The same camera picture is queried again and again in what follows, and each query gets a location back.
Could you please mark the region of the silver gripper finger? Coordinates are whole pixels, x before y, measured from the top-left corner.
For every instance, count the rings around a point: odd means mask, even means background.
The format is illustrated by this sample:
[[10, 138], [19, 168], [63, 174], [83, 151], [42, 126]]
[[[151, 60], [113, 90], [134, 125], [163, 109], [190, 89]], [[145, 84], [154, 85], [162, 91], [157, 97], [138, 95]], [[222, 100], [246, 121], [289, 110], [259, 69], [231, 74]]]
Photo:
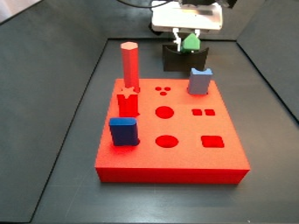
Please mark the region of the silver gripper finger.
[[182, 51], [182, 38], [179, 36], [179, 28], [173, 28], [173, 35], [174, 35], [174, 43], [177, 44], [177, 51]]
[[202, 35], [202, 30], [195, 29], [194, 33], [195, 33], [197, 38], [199, 39], [201, 35]]

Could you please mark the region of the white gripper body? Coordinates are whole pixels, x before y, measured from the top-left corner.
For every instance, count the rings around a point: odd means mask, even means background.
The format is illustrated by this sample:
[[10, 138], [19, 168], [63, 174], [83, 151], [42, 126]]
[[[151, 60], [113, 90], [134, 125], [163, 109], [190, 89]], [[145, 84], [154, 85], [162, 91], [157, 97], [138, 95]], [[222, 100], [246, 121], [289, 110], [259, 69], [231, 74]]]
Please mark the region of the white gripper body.
[[222, 6], [182, 4], [181, 0], [153, 1], [153, 27], [158, 32], [171, 32], [174, 28], [189, 30], [221, 30], [223, 26]]

